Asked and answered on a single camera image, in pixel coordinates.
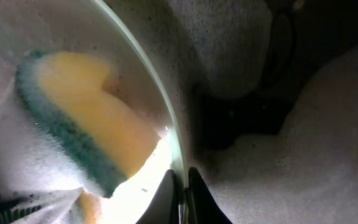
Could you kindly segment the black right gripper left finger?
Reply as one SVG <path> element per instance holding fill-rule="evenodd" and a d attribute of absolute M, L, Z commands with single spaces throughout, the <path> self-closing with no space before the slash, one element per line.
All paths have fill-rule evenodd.
<path fill-rule="evenodd" d="M 145 213 L 137 224 L 179 224 L 177 178 L 167 170 Z"/>

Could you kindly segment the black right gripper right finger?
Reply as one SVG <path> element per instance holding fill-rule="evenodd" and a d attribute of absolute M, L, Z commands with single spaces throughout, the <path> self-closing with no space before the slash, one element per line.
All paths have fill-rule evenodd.
<path fill-rule="evenodd" d="M 232 224 L 215 202 L 195 167 L 189 168 L 185 195 L 189 209 L 189 224 Z"/>

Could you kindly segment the green and yellow sponge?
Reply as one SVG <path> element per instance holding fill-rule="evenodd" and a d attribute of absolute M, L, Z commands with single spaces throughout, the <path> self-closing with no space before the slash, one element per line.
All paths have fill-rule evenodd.
<path fill-rule="evenodd" d="M 160 141 L 154 128 L 107 91 L 112 68 L 91 54 L 33 51 L 17 67 L 15 89 L 41 131 L 95 184 L 78 204 L 81 221 L 100 219 L 99 198 L 144 166 Z"/>

